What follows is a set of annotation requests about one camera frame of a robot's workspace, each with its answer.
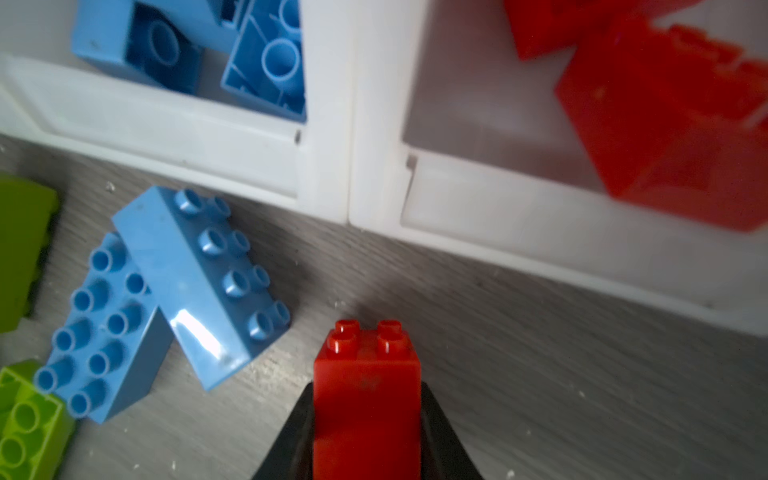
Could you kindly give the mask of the red small brick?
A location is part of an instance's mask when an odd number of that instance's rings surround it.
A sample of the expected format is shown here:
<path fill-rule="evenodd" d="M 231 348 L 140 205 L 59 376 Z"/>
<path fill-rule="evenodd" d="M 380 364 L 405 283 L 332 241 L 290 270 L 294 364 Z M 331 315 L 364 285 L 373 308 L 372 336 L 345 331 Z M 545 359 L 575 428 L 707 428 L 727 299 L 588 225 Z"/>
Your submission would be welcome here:
<path fill-rule="evenodd" d="M 421 365 L 397 320 L 339 320 L 313 374 L 316 479 L 421 476 Z"/>

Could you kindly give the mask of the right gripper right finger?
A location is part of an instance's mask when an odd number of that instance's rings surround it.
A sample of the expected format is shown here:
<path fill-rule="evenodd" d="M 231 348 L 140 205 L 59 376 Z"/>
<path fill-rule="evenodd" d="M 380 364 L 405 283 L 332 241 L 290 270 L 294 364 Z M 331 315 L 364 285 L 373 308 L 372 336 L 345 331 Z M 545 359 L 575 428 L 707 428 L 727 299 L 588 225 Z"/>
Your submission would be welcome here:
<path fill-rule="evenodd" d="M 437 398 L 421 384 L 421 478 L 482 480 Z"/>

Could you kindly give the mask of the red brick bottom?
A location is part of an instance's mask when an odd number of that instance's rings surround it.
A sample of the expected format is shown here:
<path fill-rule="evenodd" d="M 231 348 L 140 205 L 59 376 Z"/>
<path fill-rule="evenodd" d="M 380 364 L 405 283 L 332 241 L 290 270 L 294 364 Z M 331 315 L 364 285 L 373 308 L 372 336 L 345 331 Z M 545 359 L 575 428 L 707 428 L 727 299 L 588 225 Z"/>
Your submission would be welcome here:
<path fill-rule="evenodd" d="M 530 60 L 578 43 L 622 14 L 658 17 L 697 0 L 505 0 L 518 58 Z"/>

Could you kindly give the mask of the blue brick bottom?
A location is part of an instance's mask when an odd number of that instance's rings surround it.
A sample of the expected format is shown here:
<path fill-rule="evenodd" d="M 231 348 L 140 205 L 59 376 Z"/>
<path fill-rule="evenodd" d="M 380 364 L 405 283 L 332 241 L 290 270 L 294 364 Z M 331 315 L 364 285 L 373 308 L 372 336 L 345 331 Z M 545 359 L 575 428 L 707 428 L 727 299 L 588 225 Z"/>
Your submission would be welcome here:
<path fill-rule="evenodd" d="M 300 2 L 250 1 L 220 86 L 246 108 L 304 123 L 303 66 Z"/>

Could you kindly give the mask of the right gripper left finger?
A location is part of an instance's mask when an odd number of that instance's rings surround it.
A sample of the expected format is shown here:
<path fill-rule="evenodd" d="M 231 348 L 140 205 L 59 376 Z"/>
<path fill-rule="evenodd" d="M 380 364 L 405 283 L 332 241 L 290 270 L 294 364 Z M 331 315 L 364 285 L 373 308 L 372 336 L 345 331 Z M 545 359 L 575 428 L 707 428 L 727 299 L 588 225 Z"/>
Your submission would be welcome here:
<path fill-rule="evenodd" d="M 312 479 L 313 383 L 306 385 L 253 480 Z"/>

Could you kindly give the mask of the green brick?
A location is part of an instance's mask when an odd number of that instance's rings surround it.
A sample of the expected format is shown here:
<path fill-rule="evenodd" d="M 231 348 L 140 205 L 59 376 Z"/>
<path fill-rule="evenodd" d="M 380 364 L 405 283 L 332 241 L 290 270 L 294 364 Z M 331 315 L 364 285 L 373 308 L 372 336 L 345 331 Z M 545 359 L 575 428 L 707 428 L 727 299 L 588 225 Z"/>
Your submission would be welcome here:
<path fill-rule="evenodd" d="M 21 177 L 1 175 L 1 331 L 15 330 L 29 313 L 40 258 L 50 243 L 59 209 L 55 190 Z"/>
<path fill-rule="evenodd" d="M 35 387 L 40 367 L 28 359 L 1 370 L 3 479 L 53 479 L 75 430 L 63 400 Z"/>

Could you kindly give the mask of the blue brick pair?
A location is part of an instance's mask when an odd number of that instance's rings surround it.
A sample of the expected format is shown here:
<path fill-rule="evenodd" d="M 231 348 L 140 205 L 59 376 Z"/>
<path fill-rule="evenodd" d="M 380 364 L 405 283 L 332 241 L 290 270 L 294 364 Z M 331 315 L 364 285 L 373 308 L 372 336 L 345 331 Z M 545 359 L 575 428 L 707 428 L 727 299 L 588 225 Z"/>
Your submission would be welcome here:
<path fill-rule="evenodd" d="M 38 391 L 102 423 L 148 394 L 172 343 L 211 390 L 284 334 L 290 312 L 230 216 L 219 197 L 159 186 L 116 213 L 34 374 Z"/>

